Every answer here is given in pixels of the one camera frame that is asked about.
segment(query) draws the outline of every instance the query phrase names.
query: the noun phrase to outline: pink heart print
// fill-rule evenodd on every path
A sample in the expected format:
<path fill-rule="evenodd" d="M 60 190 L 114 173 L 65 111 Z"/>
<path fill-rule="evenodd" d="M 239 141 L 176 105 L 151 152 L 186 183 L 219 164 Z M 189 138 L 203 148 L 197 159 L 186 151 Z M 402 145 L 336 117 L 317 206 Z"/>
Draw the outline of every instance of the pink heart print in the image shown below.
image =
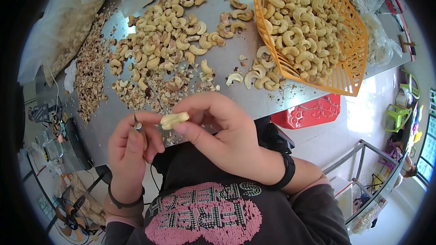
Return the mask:
<path fill-rule="evenodd" d="M 155 217 L 144 232 L 157 245 L 182 245 L 201 236 L 214 245 L 241 245 L 251 241 L 262 224 L 256 204 L 242 199 L 237 184 L 181 188 L 157 198 L 149 210 Z"/>

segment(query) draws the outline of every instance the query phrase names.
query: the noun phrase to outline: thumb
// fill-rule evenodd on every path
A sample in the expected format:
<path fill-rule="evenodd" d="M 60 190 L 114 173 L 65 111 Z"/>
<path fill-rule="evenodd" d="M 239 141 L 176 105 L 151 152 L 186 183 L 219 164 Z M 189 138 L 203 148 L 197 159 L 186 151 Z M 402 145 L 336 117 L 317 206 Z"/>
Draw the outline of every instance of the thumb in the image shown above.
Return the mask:
<path fill-rule="evenodd" d="M 126 153 L 124 157 L 142 157 L 144 151 L 144 138 L 134 128 L 129 131 Z"/>
<path fill-rule="evenodd" d="M 183 135 L 186 140 L 207 157 L 215 153 L 221 153 L 225 148 L 224 143 L 195 123 L 183 122 L 178 124 L 174 130 Z"/>

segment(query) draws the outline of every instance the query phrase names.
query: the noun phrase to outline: purple plastic chair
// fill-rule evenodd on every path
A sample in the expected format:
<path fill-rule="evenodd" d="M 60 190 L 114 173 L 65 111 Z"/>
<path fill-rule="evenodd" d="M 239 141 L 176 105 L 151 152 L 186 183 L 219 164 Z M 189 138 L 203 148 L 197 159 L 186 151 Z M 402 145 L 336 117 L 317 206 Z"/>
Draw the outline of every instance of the purple plastic chair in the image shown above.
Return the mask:
<path fill-rule="evenodd" d="M 392 142 L 392 140 L 388 140 L 388 144 L 392 147 L 392 151 L 391 151 L 391 153 L 387 153 L 387 152 L 384 152 L 384 153 L 386 153 L 387 155 L 389 155 L 389 156 L 392 157 L 392 158 L 393 158 L 393 155 L 395 154 L 395 157 L 396 157 L 395 159 L 396 159 L 397 162 L 398 162 L 398 160 L 399 160 L 399 155 L 398 155 L 397 147 L 394 145 L 394 143 Z M 394 169 L 395 169 L 395 165 L 392 165 L 392 163 L 386 161 L 386 159 L 383 159 L 383 160 L 384 160 L 384 162 L 379 161 L 379 163 L 381 163 L 381 164 L 384 165 L 384 166 L 389 167 L 389 169 L 391 170 L 391 172 L 393 172 Z"/>

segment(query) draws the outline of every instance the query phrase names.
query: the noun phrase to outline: orange plastic basket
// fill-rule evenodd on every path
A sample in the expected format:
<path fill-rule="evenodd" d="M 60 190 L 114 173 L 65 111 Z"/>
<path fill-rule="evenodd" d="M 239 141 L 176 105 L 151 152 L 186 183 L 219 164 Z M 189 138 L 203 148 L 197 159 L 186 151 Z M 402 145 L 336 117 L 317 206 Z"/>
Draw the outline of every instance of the orange plastic basket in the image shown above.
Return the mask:
<path fill-rule="evenodd" d="M 341 23 L 348 28 L 350 34 L 346 34 L 345 32 L 342 33 L 344 41 L 339 43 L 339 46 L 341 47 L 342 52 L 345 52 L 347 59 L 343 62 L 338 62 L 336 69 L 327 79 L 325 85 L 307 83 L 304 79 L 301 79 L 299 72 L 293 68 L 290 61 L 275 50 L 271 36 L 269 35 L 263 21 L 262 8 L 266 8 L 266 0 L 254 0 L 257 29 L 265 45 L 270 50 L 271 56 L 280 68 L 283 77 L 293 79 L 297 82 L 326 92 L 345 96 L 357 96 L 366 68 L 368 34 L 362 19 L 360 19 L 359 15 L 348 0 L 326 1 L 331 3 L 337 12 L 345 17 L 345 21 Z"/>

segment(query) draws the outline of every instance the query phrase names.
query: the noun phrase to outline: pink sleeve cuff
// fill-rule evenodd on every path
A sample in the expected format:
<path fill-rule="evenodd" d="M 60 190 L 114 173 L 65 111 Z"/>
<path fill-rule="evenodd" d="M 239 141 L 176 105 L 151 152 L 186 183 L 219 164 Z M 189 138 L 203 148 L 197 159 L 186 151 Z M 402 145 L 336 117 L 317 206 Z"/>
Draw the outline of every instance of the pink sleeve cuff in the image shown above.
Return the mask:
<path fill-rule="evenodd" d="M 327 178 L 322 178 L 322 179 L 319 179 L 318 181 L 316 181 L 316 182 L 314 182 L 314 183 L 312 183 L 312 184 L 309 184 L 307 187 L 305 187 L 302 191 L 300 191 L 300 192 L 298 192 L 297 194 L 295 194 L 295 195 L 293 195 L 291 198 L 290 198 L 290 200 L 291 200 L 291 202 L 294 202 L 294 200 L 301 194 L 301 193 L 303 193 L 304 191 L 306 191 L 307 189 L 309 189 L 309 188 L 311 188 L 311 187 L 314 187 L 315 185 L 319 185 L 319 184 L 328 184 L 328 185 L 330 185 L 331 186 L 331 183 L 330 183 L 330 181 L 327 179 Z"/>
<path fill-rule="evenodd" d="M 133 226 L 135 228 L 139 228 L 139 225 L 136 224 L 135 222 L 133 222 L 127 218 L 122 218 L 122 217 L 117 217 L 117 216 L 112 216 L 112 217 L 109 217 L 108 219 L 106 219 L 106 225 L 108 225 L 111 222 L 115 222 L 115 221 L 121 222 L 124 224 L 128 224 L 128 225 Z"/>

